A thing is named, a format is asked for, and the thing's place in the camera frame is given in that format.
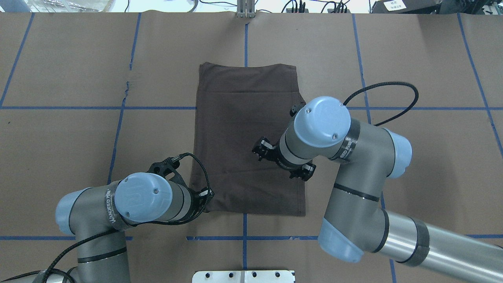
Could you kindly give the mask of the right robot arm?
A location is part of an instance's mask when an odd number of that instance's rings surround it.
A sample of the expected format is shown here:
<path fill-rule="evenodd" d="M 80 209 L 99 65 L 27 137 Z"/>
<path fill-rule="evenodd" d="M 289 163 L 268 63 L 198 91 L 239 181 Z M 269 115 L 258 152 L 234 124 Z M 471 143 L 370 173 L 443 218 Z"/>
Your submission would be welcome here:
<path fill-rule="evenodd" d="M 334 258 L 359 262 L 365 252 L 471 283 L 502 282 L 502 248 L 453 233 L 380 206 L 384 183 L 409 166 L 413 150 L 403 136 L 360 122 L 338 99 L 321 96 L 295 105 L 277 143 L 260 138 L 253 153 L 290 178 L 307 181 L 317 156 L 340 164 L 318 243 Z"/>

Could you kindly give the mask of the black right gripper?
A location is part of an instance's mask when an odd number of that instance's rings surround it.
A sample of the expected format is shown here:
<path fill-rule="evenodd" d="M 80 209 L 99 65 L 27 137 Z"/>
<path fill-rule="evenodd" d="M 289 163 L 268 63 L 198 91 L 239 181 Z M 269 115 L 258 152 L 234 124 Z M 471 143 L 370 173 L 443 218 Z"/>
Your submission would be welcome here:
<path fill-rule="evenodd" d="M 252 152 L 257 160 L 275 162 L 280 168 L 289 172 L 289 179 L 298 178 L 304 182 L 313 176 L 316 165 L 316 147 L 307 143 L 307 137 L 301 136 L 300 121 L 306 116 L 308 108 L 306 102 L 294 104 L 290 108 L 290 118 L 284 132 L 275 145 L 262 136 L 253 146 Z"/>

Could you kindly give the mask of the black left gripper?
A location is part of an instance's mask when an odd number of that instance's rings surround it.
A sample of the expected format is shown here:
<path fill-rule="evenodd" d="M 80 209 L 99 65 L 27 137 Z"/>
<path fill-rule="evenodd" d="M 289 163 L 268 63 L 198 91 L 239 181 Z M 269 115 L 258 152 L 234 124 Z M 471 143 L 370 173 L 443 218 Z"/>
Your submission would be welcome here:
<path fill-rule="evenodd" d="M 155 174 L 166 178 L 168 175 L 173 174 L 169 181 L 172 181 L 178 185 L 182 185 L 185 187 L 192 195 L 195 196 L 195 212 L 203 213 L 206 210 L 209 202 L 214 197 L 215 193 L 211 188 L 203 188 L 200 192 L 196 192 L 189 188 L 189 186 L 185 183 L 181 174 L 177 171 L 178 167 L 180 167 L 180 160 L 182 157 L 168 157 L 160 162 L 153 163 L 148 173 Z"/>

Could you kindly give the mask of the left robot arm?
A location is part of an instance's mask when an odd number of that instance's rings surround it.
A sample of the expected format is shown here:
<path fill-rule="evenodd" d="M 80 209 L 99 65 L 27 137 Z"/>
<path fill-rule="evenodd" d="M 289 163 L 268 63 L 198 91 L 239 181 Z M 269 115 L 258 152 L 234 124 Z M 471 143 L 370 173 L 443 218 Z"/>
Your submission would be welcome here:
<path fill-rule="evenodd" d="M 214 197 L 204 166 L 206 186 L 187 186 L 177 172 L 183 153 L 99 187 L 61 198 L 55 220 L 76 242 L 42 270 L 5 279 L 6 283 L 129 283 L 125 231 L 142 224 L 177 226 L 199 217 Z"/>

